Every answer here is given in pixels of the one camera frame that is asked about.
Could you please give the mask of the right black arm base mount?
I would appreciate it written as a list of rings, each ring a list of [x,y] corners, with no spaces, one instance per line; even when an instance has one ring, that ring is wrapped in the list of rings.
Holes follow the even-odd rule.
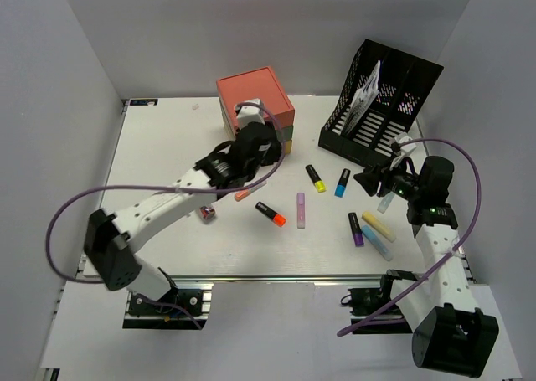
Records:
[[[379,285],[376,287],[357,287],[348,290],[348,294],[341,298],[342,306],[351,309],[353,319],[351,324],[358,323],[385,303],[390,301],[390,293],[395,281],[419,280],[419,276],[405,270],[388,270],[381,276]],[[353,331],[354,335],[364,334],[411,334],[411,328],[396,306],[390,307],[380,316],[372,320],[364,327]]]

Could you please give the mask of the white printed paper booklet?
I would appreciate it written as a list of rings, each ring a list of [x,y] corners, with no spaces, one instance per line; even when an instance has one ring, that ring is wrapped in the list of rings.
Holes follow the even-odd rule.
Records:
[[[353,131],[361,116],[378,96],[380,70],[381,61],[378,60],[364,86],[356,90],[341,130],[342,136],[348,136]]]

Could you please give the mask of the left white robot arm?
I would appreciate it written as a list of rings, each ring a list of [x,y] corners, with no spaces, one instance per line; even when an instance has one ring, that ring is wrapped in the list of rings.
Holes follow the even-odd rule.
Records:
[[[170,312],[178,288],[162,268],[137,257],[137,252],[171,224],[242,188],[260,167],[276,163],[281,152],[275,127],[251,122],[233,141],[197,161],[171,191],[154,193],[112,214],[96,210],[89,217],[84,252],[105,287],[127,289],[157,312]]]

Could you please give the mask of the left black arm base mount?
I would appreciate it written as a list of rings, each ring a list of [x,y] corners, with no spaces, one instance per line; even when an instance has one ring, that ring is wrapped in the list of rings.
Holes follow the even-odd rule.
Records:
[[[131,330],[200,331],[209,317],[212,300],[210,283],[177,283],[175,296],[164,306],[129,293],[122,327]]]

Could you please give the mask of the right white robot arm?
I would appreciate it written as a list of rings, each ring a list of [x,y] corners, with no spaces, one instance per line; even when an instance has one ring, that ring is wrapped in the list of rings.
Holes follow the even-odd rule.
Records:
[[[355,180],[371,196],[388,193],[408,203],[407,219],[431,275],[388,270],[377,288],[350,290],[348,306],[355,320],[382,307],[386,312],[368,322],[362,333],[412,334],[415,365],[469,378],[482,376],[497,340],[497,319],[486,315],[473,297],[463,259],[453,249],[458,223],[447,197],[455,167],[444,157],[424,160],[420,171],[406,157],[365,169]]]

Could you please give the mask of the coral top drawer box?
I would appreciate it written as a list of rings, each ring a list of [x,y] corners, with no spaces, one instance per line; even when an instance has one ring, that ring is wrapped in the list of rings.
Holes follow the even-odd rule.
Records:
[[[237,125],[235,105],[254,98],[262,100],[282,128],[294,125],[294,106],[270,66],[221,78],[216,86],[222,117],[227,116],[233,125]]]

